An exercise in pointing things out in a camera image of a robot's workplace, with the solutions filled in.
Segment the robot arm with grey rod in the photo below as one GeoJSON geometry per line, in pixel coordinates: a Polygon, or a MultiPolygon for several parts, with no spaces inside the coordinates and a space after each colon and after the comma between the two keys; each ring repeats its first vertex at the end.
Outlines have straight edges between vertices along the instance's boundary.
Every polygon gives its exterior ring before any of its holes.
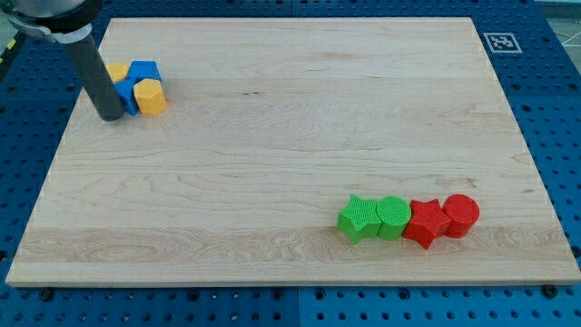
{"type": "Polygon", "coordinates": [[[1,0],[16,30],[62,46],[96,112],[112,122],[123,117],[124,108],[92,35],[102,7],[101,0],[1,0]]]}

